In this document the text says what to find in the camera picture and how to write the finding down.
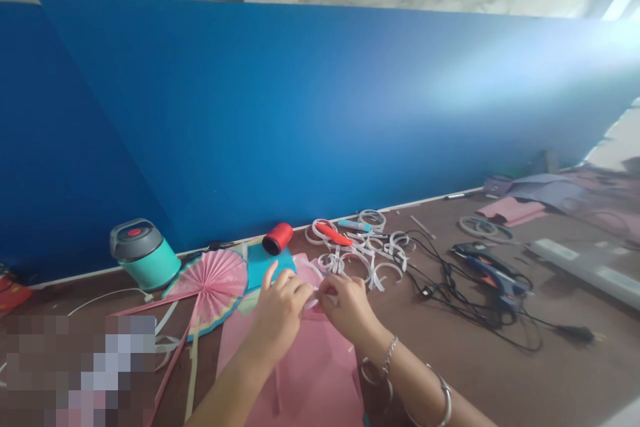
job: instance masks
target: hand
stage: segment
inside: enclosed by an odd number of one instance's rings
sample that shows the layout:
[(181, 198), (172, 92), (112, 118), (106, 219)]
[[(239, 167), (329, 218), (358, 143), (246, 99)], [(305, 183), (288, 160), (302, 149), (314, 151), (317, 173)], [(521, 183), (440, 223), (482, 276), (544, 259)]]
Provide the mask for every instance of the hand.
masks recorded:
[[(337, 295), (337, 304), (327, 295)], [(366, 352), (374, 343), (387, 342), (390, 333), (373, 313), (361, 278), (331, 274), (320, 284), (317, 296), (333, 326), (356, 348)]]
[(287, 353), (300, 330), (302, 310), (313, 288), (304, 284), (293, 270), (283, 270), (273, 285), (271, 278), (278, 267), (276, 260), (262, 279), (262, 290), (255, 308), (253, 324), (244, 344), (273, 369)]

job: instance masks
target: pixelated area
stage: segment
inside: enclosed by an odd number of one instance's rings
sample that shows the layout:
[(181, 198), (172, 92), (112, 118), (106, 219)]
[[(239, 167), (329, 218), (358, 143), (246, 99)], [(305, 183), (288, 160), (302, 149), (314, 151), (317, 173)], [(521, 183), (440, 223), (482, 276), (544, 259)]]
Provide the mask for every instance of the pixelated area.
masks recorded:
[(155, 318), (7, 318), (2, 426), (145, 425), (155, 397)]

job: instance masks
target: green thermos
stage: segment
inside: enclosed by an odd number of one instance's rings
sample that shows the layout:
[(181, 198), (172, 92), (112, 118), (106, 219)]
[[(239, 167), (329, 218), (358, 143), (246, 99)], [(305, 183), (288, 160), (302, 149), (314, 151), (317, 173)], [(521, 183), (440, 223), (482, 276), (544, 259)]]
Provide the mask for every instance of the green thermos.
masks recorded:
[(145, 291), (169, 284), (182, 262), (149, 220), (135, 219), (111, 230), (111, 255)]

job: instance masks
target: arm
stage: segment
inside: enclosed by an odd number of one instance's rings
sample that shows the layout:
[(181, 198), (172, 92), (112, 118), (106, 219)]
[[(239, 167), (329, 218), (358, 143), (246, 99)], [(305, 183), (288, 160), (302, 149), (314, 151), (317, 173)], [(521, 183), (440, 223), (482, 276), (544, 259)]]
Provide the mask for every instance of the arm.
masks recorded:
[(276, 261), (262, 281), (251, 331), (185, 427), (242, 427), (271, 371), (291, 347), (313, 288), (291, 270), (283, 270), (271, 285), (277, 266)]
[[(325, 294), (337, 294), (334, 304)], [(329, 276), (320, 285), (322, 308), (331, 323), (374, 365), (382, 369), (393, 334), (376, 318), (362, 279)], [(422, 426), (440, 425), (445, 415), (445, 395), (438, 377), (401, 342), (393, 350), (389, 380), (407, 411)], [(448, 427), (495, 427), (495, 424), (451, 389)]]

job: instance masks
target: teal paper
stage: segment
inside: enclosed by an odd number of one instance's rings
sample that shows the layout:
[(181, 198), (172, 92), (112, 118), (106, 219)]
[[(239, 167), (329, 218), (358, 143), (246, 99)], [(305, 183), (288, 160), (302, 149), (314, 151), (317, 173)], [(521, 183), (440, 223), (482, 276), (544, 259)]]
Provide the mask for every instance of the teal paper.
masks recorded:
[(288, 268), (296, 272), (289, 247), (285, 248), (278, 256), (269, 255), (262, 244), (250, 246), (248, 252), (249, 266), (247, 270), (249, 271), (249, 281), (247, 282), (247, 292), (262, 286), (262, 278), (265, 276), (265, 272), (276, 260), (278, 261), (278, 268), (273, 274), (273, 280), (277, 278), (282, 269)]

